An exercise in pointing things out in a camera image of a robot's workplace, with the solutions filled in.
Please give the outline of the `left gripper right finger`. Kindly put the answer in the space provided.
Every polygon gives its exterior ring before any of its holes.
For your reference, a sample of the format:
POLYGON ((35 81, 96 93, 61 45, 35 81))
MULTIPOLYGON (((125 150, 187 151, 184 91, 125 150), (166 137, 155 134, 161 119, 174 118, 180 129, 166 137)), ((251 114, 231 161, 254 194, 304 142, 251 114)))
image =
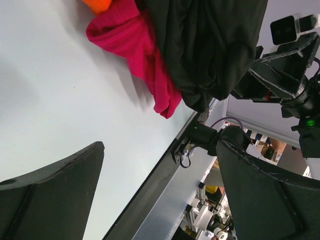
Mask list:
POLYGON ((239 240, 318 240, 320 182, 260 160, 229 142, 216 146, 239 240))

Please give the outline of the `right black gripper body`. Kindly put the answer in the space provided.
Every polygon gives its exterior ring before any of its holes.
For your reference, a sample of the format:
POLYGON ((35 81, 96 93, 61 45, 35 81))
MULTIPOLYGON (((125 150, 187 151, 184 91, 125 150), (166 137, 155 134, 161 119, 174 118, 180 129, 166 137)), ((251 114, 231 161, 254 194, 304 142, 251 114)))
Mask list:
POLYGON ((295 99, 281 103, 283 118, 311 118, 320 113, 320 78, 312 78, 303 92, 295 99))

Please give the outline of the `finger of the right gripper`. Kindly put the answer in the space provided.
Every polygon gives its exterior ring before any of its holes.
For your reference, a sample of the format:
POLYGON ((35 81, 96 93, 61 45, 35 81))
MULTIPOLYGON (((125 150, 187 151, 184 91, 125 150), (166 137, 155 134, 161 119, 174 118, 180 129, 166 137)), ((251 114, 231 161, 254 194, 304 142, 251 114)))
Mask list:
POLYGON ((238 100, 255 103, 284 103, 298 96, 298 72, 269 69, 262 72, 250 71, 231 92, 238 100))
POLYGON ((254 76, 285 93, 301 93, 306 87, 305 73, 320 46, 320 35, 307 33, 297 41, 282 44, 277 51, 254 62, 254 76))

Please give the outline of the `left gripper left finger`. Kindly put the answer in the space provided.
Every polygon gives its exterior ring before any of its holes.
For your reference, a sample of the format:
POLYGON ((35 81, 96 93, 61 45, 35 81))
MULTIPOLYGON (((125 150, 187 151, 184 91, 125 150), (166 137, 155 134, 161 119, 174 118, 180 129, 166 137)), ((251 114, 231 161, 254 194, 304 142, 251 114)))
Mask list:
POLYGON ((96 141, 57 162, 0 183, 2 240, 81 240, 105 146, 96 141))

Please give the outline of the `black printed t-shirt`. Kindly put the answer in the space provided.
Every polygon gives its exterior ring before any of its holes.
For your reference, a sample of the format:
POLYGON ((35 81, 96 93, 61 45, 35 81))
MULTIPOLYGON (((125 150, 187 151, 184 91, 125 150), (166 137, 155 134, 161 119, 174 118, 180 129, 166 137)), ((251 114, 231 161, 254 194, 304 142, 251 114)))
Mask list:
POLYGON ((184 103, 224 100, 256 57, 265 0, 147 0, 159 50, 184 103))

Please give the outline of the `red t-shirt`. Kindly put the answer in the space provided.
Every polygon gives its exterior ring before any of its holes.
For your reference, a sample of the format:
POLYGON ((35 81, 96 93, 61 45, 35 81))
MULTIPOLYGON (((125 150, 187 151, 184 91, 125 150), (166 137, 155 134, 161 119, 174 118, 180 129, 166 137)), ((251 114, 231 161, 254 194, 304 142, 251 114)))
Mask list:
POLYGON ((90 42, 125 58, 130 72, 142 79, 154 98, 154 111, 170 118, 182 100, 160 50, 149 13, 136 7, 113 6, 86 29, 90 42))

